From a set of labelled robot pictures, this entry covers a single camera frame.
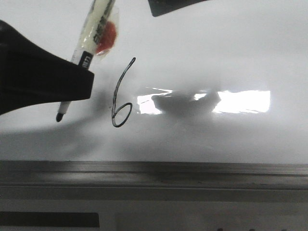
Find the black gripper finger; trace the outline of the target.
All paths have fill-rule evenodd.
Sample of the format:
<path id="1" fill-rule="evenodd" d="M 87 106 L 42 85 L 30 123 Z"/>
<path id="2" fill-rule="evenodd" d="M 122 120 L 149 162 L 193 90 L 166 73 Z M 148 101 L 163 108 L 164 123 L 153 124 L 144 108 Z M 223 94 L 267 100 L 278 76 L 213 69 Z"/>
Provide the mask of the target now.
<path id="1" fill-rule="evenodd" d="M 153 17 L 203 2 L 204 0 L 148 0 Z"/>
<path id="2" fill-rule="evenodd" d="M 87 51 L 74 64 L 37 46 L 5 21 L 0 23 L 0 113 L 42 103 L 90 98 L 94 74 Z"/>

